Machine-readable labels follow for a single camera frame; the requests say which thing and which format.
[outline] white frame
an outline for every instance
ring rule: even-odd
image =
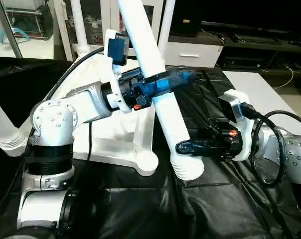
[[[151,20],[151,29],[153,31],[155,41],[158,42],[160,18],[163,8],[163,0],[142,0],[143,5],[153,6],[153,14]],[[110,0],[111,8],[111,29],[119,31],[120,30],[120,8],[117,0]],[[135,56],[134,49],[129,49],[129,55]]]
[[[77,51],[77,43],[72,43],[70,41],[66,22],[67,14],[65,3],[63,0],[53,0],[54,8],[56,12],[57,21],[59,24],[59,29],[61,33],[61,38],[64,46],[64,51],[66,59],[68,61],[74,61],[73,51]],[[111,28],[111,4],[110,0],[101,0],[101,19],[102,19],[102,31],[103,31],[103,40],[105,38],[106,29]],[[89,45],[90,51],[101,48],[103,45]]]

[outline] shelf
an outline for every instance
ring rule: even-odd
[[[301,46],[289,44],[287,40],[277,39],[278,45],[268,45],[268,44],[258,44],[258,43],[240,43],[233,42],[230,38],[224,40],[224,44],[221,39],[217,36],[212,36],[211,33],[198,32],[196,37],[188,36],[174,36],[170,35],[168,41],[170,42],[180,42],[180,43],[191,43],[191,44],[204,44],[204,45],[217,45],[224,47],[237,47],[237,48],[250,48],[250,49],[260,49],[260,50],[273,50],[282,52],[293,52],[301,53]]]

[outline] floor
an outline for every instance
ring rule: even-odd
[[[24,58],[53,59],[53,35],[48,40],[16,38]],[[0,43],[0,57],[15,57],[8,39]]]
[[[301,117],[301,82],[291,82],[289,85],[277,89],[281,98]]]

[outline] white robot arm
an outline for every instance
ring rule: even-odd
[[[287,174],[287,178],[292,183],[298,209],[301,213],[301,136],[289,133],[285,129],[270,122],[270,125],[272,124],[274,126],[273,128],[276,128],[277,133],[279,132],[279,134],[281,134],[279,143],[278,135],[275,135],[273,128],[271,129],[268,125],[262,125],[265,119],[276,114],[291,116],[299,122],[301,122],[301,118],[285,111],[274,111],[262,116],[256,112],[251,105],[246,104],[249,103],[246,98],[247,95],[235,90],[229,90],[219,98],[219,103],[224,115],[230,120],[233,126],[237,127],[242,135],[242,151],[236,155],[233,160],[238,160],[238,157],[243,155],[243,152],[246,152],[245,157],[241,157],[239,160],[247,159],[248,156],[246,155],[250,154],[249,159],[252,161],[256,177],[260,183],[266,187],[275,187],[281,182],[284,175]],[[252,131],[252,125],[256,118],[260,118],[261,121],[257,123],[254,131]],[[249,125],[249,127],[242,127],[242,124]],[[279,170],[278,180],[275,180],[277,183],[275,183],[275,181],[266,183],[264,179],[258,175],[254,165],[254,158],[268,159],[280,166],[282,170]]]

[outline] white cabinet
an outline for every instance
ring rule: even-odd
[[[215,67],[222,46],[168,42],[165,51],[166,65]]]
[[[73,52],[77,51],[77,39],[70,0],[53,1],[65,54],[67,60],[73,61]],[[157,40],[163,0],[143,0],[143,4]],[[106,29],[125,32],[116,0],[81,0],[81,8],[91,51],[103,46]],[[129,54],[135,54],[133,49],[129,50]]]

